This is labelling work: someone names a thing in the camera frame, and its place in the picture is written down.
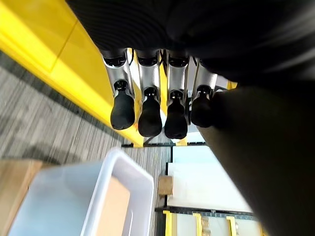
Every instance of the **white plastic bin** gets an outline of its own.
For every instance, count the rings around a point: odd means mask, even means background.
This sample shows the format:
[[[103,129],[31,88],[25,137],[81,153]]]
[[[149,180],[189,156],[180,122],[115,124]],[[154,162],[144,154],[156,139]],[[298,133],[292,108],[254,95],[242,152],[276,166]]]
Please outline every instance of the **white plastic bin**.
[[[148,236],[153,178],[117,148],[103,162],[40,171],[9,236],[94,236],[111,176],[130,191],[123,236]]]

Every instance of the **black rubber fingertip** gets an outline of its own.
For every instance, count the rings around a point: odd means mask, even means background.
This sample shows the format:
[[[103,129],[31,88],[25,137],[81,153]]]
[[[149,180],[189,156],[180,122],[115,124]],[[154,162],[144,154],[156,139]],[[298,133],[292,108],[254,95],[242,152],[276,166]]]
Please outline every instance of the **black rubber fingertip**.
[[[187,131],[184,108],[178,101],[174,101],[167,108],[167,118],[164,127],[165,135],[170,139],[183,139],[186,137]]]
[[[198,97],[192,102],[190,120],[193,124],[202,128],[208,128],[213,124],[209,99]]]
[[[114,99],[114,107],[110,114],[110,122],[116,130],[131,127],[134,123],[134,101],[124,91],[120,91]]]
[[[148,98],[142,105],[138,130],[143,137],[154,137],[162,131],[160,105],[154,98]]]

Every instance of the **yellow metal bracket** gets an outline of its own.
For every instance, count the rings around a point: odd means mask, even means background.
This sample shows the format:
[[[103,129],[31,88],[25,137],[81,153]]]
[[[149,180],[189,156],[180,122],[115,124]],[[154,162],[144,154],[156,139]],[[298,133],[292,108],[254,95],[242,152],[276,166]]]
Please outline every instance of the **yellow metal bracket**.
[[[230,236],[237,236],[234,216],[227,216],[226,219],[229,223]]]
[[[202,236],[201,214],[193,213],[192,215],[196,217],[197,236]]]
[[[167,116],[167,77],[162,64],[159,67],[159,73],[161,85],[161,110]]]
[[[176,146],[187,146],[187,137],[184,137],[176,143]]]
[[[228,81],[227,82],[227,90],[235,89],[237,86],[237,82]]]
[[[165,236],[172,236],[172,213],[169,210],[164,210],[163,214],[166,215]]]

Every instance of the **black cable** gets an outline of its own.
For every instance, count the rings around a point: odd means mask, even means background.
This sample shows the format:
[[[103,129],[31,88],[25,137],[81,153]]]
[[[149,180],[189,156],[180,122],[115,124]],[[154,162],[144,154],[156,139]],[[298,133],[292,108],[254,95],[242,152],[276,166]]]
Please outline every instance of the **black cable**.
[[[195,63],[195,66],[197,66],[196,58],[195,58],[195,57],[192,57],[192,59],[193,59],[193,62]]]
[[[132,48],[131,50],[132,50],[132,52],[131,52],[131,61],[130,61],[130,63],[129,63],[129,66],[130,66],[131,63],[133,62],[133,56],[134,56],[134,49]]]
[[[162,59],[163,59],[163,69],[164,69],[164,73],[165,76],[167,76],[167,51],[164,49],[163,50],[163,54],[162,54]]]
[[[163,55],[163,53],[162,53],[162,50],[159,51],[159,54],[160,54],[160,56],[161,56],[161,60],[159,61],[159,65],[161,65],[162,62],[165,62],[165,60],[164,60],[164,55]]]

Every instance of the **cardboard box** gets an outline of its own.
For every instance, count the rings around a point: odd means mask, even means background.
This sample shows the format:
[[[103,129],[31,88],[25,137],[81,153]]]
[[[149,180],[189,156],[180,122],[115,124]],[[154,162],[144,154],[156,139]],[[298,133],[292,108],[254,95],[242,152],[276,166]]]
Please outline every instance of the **cardboard box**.
[[[159,176],[157,193],[159,195],[173,195],[173,176]]]
[[[36,173],[38,160],[0,160],[0,236],[6,236]]]
[[[111,177],[96,236],[122,235],[129,198],[129,190]]]

